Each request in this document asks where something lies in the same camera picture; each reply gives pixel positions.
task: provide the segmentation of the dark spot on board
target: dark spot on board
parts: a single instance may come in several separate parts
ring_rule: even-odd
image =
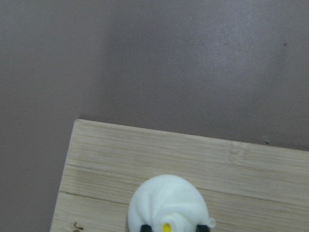
[[[74,223],[73,223],[73,227],[74,227],[75,229],[77,229],[77,230],[74,230],[73,232],[81,232],[81,231],[84,230],[83,227],[77,226],[77,222],[74,222]]]

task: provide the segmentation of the wooden board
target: wooden board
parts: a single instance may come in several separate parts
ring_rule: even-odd
[[[309,231],[309,152],[86,120],[73,127],[51,231],[128,232],[132,194],[159,174],[199,189],[212,232]]]

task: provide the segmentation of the bamboo cutting board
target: bamboo cutting board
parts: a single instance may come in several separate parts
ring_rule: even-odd
[[[212,232],[309,231],[309,152],[86,120],[74,123],[51,231],[128,232],[134,191],[160,174],[198,188]]]

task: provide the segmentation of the white toy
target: white toy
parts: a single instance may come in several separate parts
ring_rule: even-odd
[[[130,232],[208,232],[215,220],[192,184],[175,175],[159,175],[134,193],[128,225]]]

